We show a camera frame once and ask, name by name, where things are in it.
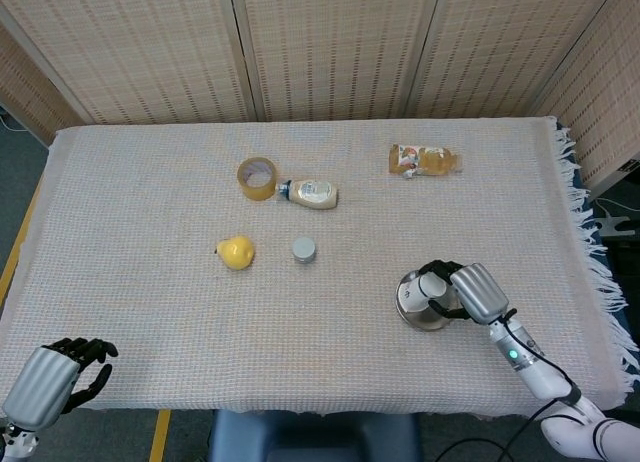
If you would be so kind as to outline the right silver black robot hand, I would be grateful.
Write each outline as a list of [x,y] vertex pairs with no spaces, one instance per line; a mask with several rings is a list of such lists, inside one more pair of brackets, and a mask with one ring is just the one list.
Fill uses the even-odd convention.
[[509,300],[497,282],[480,263],[462,265],[454,261],[434,260],[417,271],[417,281],[427,275],[435,276],[445,284],[445,293],[453,291],[459,308],[445,308],[440,299],[443,295],[424,292],[427,306],[446,319],[473,320],[488,326],[504,318]]

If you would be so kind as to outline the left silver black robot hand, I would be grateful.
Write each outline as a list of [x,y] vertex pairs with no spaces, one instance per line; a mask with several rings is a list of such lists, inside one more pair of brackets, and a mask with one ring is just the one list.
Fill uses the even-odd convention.
[[[119,355],[116,346],[102,339],[63,338],[42,345],[31,354],[11,387],[2,409],[9,424],[21,431],[38,432],[98,396]],[[100,370],[86,388],[76,390],[82,373],[93,363]]]

